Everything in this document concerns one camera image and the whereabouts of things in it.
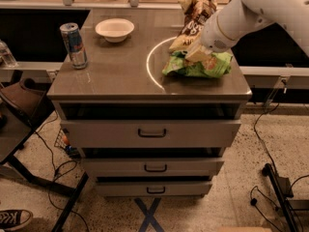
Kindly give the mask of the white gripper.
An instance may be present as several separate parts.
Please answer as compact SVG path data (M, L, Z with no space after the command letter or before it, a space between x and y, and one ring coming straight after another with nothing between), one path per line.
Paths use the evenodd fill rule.
M229 36L220 25L219 13L213 14L205 23L200 41L194 49L190 49L185 59L190 62L204 61L211 56L211 52L224 52L233 47L239 38Z

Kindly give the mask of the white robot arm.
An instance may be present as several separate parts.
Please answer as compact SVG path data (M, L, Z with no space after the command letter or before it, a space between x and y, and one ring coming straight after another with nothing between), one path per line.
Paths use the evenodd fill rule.
M231 0L205 22L185 59L197 62L225 52L252 32L276 23L309 54L309 0Z

